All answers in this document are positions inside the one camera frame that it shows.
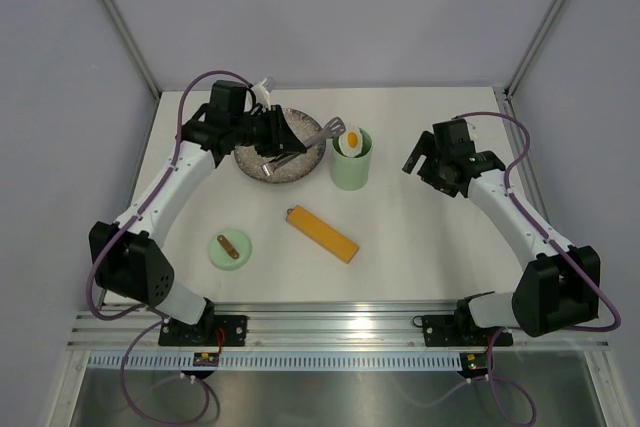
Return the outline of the metal food tongs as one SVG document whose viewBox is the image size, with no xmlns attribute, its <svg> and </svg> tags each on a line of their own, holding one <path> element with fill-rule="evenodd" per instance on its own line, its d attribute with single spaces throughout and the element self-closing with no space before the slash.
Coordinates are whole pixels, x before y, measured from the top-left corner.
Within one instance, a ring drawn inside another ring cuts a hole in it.
<svg viewBox="0 0 640 427">
<path fill-rule="evenodd" d="M 330 119 L 318 133 L 314 134 L 303 142 L 304 150 L 302 152 L 280 155 L 274 160 L 264 163 L 261 166 L 261 170 L 266 177 L 271 177 L 276 170 L 286 165 L 297 156 L 306 153 L 308 149 L 327 140 L 339 137 L 345 132 L 346 125 L 344 121 L 340 117 L 334 117 Z"/>
</svg>

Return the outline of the green cylindrical lunch container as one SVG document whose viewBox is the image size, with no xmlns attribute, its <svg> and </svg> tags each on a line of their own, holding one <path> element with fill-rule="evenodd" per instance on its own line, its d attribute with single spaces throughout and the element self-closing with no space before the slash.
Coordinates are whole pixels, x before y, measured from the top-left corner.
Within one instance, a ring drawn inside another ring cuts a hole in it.
<svg viewBox="0 0 640 427">
<path fill-rule="evenodd" d="M 343 191 L 357 191 L 363 188 L 369 179 L 373 142 L 368 132 L 358 128 L 363 137 L 364 147 L 356 158 L 348 158 L 341 154 L 338 146 L 340 136 L 331 141 L 331 179 L 334 185 Z"/>
</svg>

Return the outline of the toy fried egg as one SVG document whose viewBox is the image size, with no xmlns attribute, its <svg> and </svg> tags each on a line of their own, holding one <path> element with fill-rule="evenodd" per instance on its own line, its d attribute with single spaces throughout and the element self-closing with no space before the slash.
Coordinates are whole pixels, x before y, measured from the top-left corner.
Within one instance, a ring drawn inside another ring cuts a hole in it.
<svg viewBox="0 0 640 427">
<path fill-rule="evenodd" d="M 364 147 L 360 129 L 358 127 L 348 127 L 338 138 L 338 146 L 341 154 L 345 157 L 358 157 Z"/>
</svg>

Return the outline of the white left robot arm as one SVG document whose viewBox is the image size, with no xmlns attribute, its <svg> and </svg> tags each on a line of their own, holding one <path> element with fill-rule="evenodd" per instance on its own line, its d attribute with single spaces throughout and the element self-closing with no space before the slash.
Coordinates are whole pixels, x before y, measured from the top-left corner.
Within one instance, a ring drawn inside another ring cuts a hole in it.
<svg viewBox="0 0 640 427">
<path fill-rule="evenodd" d="M 200 183 L 236 147 L 251 146 L 271 156 L 307 150 L 282 107 L 271 104 L 271 78 L 249 84 L 227 71 L 217 75 L 209 101 L 189 119 L 177 119 L 174 150 L 141 198 L 112 223 L 98 222 L 90 231 L 93 265 L 85 295 L 100 320 L 109 317 L 94 303 L 95 286 L 181 323 L 181 333 L 191 343 L 208 343 L 216 332 L 209 301 L 176 280 L 162 252 L 174 221 Z"/>
</svg>

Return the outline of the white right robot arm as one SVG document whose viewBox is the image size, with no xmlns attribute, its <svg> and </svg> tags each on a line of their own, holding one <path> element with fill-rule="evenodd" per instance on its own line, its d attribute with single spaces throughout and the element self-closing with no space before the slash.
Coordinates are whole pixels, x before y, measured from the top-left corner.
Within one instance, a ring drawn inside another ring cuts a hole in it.
<svg viewBox="0 0 640 427">
<path fill-rule="evenodd" d="M 492 151 L 479 151 L 465 120 L 434 125 L 421 133 L 403 166 L 450 197 L 462 195 L 492 222 L 520 266 L 514 291 L 487 292 L 458 301 L 456 336 L 476 343 L 499 327 L 531 337 L 573 328 L 598 315 L 600 258 L 551 227 L 511 185 L 507 168 Z"/>
</svg>

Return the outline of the green round lid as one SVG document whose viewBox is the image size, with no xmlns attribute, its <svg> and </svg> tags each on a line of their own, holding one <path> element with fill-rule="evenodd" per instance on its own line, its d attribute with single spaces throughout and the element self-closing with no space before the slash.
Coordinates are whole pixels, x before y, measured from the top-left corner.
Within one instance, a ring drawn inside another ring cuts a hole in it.
<svg viewBox="0 0 640 427">
<path fill-rule="evenodd" d="M 209 261 L 221 271 L 232 272 L 244 267 L 251 255 L 252 242 L 244 231 L 238 229 L 224 229 L 209 242 Z"/>
</svg>

